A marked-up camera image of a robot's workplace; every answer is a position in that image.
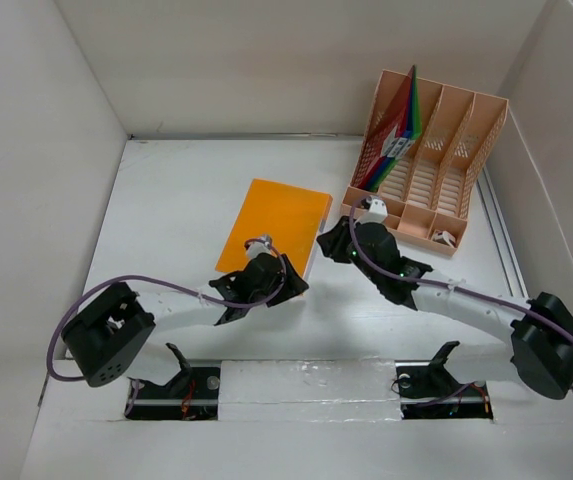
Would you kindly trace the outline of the orange book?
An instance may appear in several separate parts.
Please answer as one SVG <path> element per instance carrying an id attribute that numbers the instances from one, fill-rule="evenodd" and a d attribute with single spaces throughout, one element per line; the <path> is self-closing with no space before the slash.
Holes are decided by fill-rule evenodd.
<path id="1" fill-rule="evenodd" d="M 328 193 L 254 179 L 216 264 L 223 276 L 209 283 L 224 298 L 224 304 L 268 303 L 283 285 L 281 254 L 288 256 L 306 281 L 316 237 L 331 204 Z M 248 259 L 245 242 L 264 234 L 272 238 L 272 254 Z"/>

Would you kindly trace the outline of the magenta clip file folder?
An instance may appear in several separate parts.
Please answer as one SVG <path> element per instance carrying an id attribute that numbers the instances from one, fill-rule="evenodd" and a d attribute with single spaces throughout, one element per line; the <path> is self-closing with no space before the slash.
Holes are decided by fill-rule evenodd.
<path id="1" fill-rule="evenodd" d="M 413 119 L 417 105 L 414 100 L 415 90 L 416 66 L 413 65 L 395 89 L 394 95 L 381 109 L 373 109 L 353 179 L 354 186 L 376 191 L 381 177 L 418 130 Z"/>

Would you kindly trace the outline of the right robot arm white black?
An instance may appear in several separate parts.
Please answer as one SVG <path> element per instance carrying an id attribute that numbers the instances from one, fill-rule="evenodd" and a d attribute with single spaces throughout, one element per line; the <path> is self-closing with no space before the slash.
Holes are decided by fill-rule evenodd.
<path id="1" fill-rule="evenodd" d="M 374 221 L 343 216 L 318 236 L 324 257 L 354 265 L 389 302 L 437 314 L 495 339 L 490 347 L 444 344 L 421 369 L 410 397 L 449 395 L 483 380 L 513 381 L 549 399 L 573 390 L 573 316 L 555 295 L 490 295 L 400 254 L 393 235 Z"/>

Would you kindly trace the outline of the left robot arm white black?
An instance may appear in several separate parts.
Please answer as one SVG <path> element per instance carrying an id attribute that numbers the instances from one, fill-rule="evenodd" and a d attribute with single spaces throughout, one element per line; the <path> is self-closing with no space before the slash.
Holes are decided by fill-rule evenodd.
<path id="1" fill-rule="evenodd" d="M 138 293 L 126 280 L 113 281 L 83 309 L 73 309 L 75 315 L 64 324 L 60 338 L 81 378 L 98 388 L 121 376 L 144 378 L 137 357 L 155 331 L 222 326 L 256 307 L 280 305 L 309 289 L 287 255 L 266 252 L 208 286 L 216 290 L 216 297 L 178 286 L 168 292 Z"/>

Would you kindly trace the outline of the peach plastic file organizer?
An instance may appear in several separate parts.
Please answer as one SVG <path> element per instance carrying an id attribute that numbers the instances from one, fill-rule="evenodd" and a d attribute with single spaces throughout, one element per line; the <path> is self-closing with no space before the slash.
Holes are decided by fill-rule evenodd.
<path id="1" fill-rule="evenodd" d="M 406 74 L 381 73 L 364 137 L 373 109 L 383 107 Z M 415 93 L 413 119 L 418 130 L 381 177 L 376 191 L 353 185 L 359 155 L 340 211 L 348 214 L 359 197 L 377 195 L 386 203 L 385 224 L 397 239 L 452 256 L 468 225 L 477 178 L 505 124 L 508 101 L 417 76 Z M 433 242 L 435 230 L 455 235 L 457 247 Z"/>

